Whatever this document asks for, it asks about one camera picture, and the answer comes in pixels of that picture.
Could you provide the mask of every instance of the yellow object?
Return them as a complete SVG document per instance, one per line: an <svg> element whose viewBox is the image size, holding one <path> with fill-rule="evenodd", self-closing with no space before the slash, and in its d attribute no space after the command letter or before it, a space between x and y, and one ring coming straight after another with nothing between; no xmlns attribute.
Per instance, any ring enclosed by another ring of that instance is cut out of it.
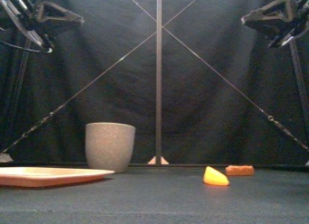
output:
<svg viewBox="0 0 309 224"><path fill-rule="evenodd" d="M203 183L211 185L228 185L228 179L223 173L207 166L203 174Z"/></svg>

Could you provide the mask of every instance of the black curtain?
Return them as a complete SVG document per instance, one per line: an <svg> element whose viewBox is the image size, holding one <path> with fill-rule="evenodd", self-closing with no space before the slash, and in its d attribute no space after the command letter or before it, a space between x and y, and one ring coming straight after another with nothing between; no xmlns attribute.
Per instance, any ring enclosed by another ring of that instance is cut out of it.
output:
<svg viewBox="0 0 309 224"><path fill-rule="evenodd" d="M7 142L78 95L9 154L15 161L84 163L85 124L118 122L136 127L130 162L147 163L155 155L156 0L49 1L85 23L58 35L52 54L26 59ZM290 47L267 49L263 35L240 24L271 1L163 0L161 155L169 163L307 161L255 107L306 143ZM304 42L299 50L307 66ZM11 74L7 69L1 74Z"/></svg>

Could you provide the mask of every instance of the ceramic cup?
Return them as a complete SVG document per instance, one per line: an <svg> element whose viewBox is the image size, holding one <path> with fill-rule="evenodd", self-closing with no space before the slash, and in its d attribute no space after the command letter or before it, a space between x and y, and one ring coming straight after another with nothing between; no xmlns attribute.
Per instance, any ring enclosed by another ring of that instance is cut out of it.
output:
<svg viewBox="0 0 309 224"><path fill-rule="evenodd" d="M134 127L120 123L85 126L85 158L92 169L122 173L129 164Z"/></svg>

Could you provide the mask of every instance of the cheese wedge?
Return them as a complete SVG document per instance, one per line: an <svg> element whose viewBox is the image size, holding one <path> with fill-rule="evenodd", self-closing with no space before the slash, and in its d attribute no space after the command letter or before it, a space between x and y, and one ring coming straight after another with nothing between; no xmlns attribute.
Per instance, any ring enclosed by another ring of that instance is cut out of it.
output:
<svg viewBox="0 0 309 224"><path fill-rule="evenodd" d="M254 168L251 165L229 165L225 167L225 174L227 176L251 176L254 175Z"/></svg>
<svg viewBox="0 0 309 224"><path fill-rule="evenodd" d="M228 185L228 179L223 173L207 166L203 174L203 183L211 185Z"/></svg>

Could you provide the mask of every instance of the tray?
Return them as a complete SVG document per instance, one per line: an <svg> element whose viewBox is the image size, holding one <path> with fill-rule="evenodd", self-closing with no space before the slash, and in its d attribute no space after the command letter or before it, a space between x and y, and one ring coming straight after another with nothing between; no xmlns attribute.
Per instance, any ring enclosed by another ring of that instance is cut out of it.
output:
<svg viewBox="0 0 309 224"><path fill-rule="evenodd" d="M48 187L80 182L96 181L113 171L46 168L46 167L1 167L0 185L18 187Z"/></svg>

